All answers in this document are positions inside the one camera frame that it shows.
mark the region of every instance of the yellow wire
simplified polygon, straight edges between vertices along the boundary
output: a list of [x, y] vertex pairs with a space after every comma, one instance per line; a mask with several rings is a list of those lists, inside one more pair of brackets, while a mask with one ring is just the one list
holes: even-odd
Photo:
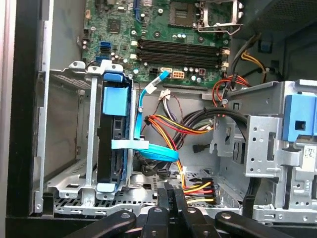
[[168, 119], [168, 118], [166, 118], [166, 117], [164, 117], [164, 116], [162, 116], [162, 115], [153, 115], [153, 116], [159, 117], [159, 118], [163, 118], [163, 119], [167, 120], [168, 122], [170, 122], [170, 123], [172, 123], [172, 124], [174, 124], [174, 125], [176, 125], [176, 126], [182, 128], [182, 129], [184, 129], [184, 130], [191, 131], [191, 132], [193, 132], [193, 133], [203, 134], [203, 133], [209, 132], [209, 130], [191, 130], [191, 129], [189, 129], [189, 128], [183, 127], [181, 124], [178, 124], [178, 123], [176, 123], [176, 122], [174, 122], [174, 121], [172, 121], [172, 120], [170, 120], [170, 119]]
[[191, 190], [186, 190], [186, 191], [184, 191], [184, 193], [197, 192], [197, 191], [199, 191], [199, 190], [201, 190], [201, 189], [207, 187], [207, 186], [210, 185], [210, 184], [211, 184], [211, 182], [207, 182], [207, 183], [205, 183], [204, 185], [202, 185], [202, 186], [200, 186], [200, 187], [197, 187], [197, 188], [194, 188], [194, 189], [191, 189]]
[[187, 204], [189, 204], [189, 203], [194, 203], [194, 202], [213, 202], [213, 199], [205, 199], [205, 198], [202, 198], [202, 199], [193, 199], [193, 200], [187, 201]]
[[255, 63], [257, 66], [259, 66], [262, 69], [262, 71], [263, 71], [262, 83], [264, 83], [266, 69], [263, 67], [263, 65], [256, 58], [252, 57], [251, 55], [248, 55], [246, 51], [243, 52], [243, 54], [241, 55], [241, 58], [243, 60], [247, 60], [247, 61], [250, 61], [252, 63]]
[[172, 144], [170, 143], [170, 141], [168, 140], [167, 135], [165, 134], [165, 132], [161, 129], [160, 125], [157, 124], [155, 121], [149, 119], [149, 121], [156, 127], [156, 129], [160, 132], [161, 136], [163, 137], [163, 139], [165, 140], [165, 142], [167, 143], [167, 145], [173, 149]]
[[252, 57], [251, 55], [247, 55], [246, 53], [243, 53], [241, 56], [242, 59], [247, 60], [247, 61], [251, 61], [255, 64], [257, 64], [265, 73], [265, 68], [263, 67], [263, 65], [254, 57]]

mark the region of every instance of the chip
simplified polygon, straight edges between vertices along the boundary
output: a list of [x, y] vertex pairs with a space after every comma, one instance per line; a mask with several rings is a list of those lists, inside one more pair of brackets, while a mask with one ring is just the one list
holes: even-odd
[[119, 19], [108, 19], [108, 32], [118, 34], [121, 30], [121, 21]]
[[169, 10], [171, 26], [193, 27], [195, 6], [190, 3], [172, 1]]
[[200, 68], [198, 75], [204, 76], [205, 74], [206, 74], [206, 70], [204, 68]]

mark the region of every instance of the metal frame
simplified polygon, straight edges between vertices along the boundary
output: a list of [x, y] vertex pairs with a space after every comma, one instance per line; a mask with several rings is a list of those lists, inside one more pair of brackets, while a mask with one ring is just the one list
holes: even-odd
[[17, 0], [16, 9], [6, 214], [23, 217], [30, 214], [32, 205], [40, 1]]
[[0, 2], [0, 237], [5, 236], [16, 1]]

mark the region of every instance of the blue sata port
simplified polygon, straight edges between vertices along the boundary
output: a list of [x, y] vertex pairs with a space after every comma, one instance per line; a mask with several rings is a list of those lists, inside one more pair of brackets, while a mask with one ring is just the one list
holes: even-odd
[[106, 41], [100, 41], [100, 47], [111, 48], [111, 43]]
[[108, 60], [109, 57], [107, 56], [96, 56], [96, 62], [101, 63], [103, 60]]

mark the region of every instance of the ram slot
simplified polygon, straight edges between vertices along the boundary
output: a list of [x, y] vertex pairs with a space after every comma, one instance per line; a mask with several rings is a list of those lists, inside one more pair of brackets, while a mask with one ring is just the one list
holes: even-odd
[[219, 60], [217, 58], [212, 59], [206, 57], [194, 57], [151, 52], [142, 52], [141, 54], [138, 54], [138, 58], [141, 61], [148, 63], [161, 63], [200, 68], [217, 68], [219, 66]]
[[203, 55], [214, 57], [219, 55], [220, 48], [211, 46], [191, 45], [175, 42], [139, 40], [139, 49], [151, 52], [182, 53], [185, 55]]

